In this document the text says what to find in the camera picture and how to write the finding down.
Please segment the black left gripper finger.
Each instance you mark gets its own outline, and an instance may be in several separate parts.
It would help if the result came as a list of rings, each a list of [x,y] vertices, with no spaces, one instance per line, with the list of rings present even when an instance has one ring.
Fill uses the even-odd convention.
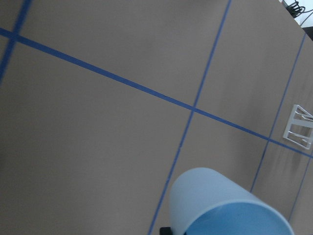
[[[159,235],[173,235],[170,227],[161,227],[159,229]]]

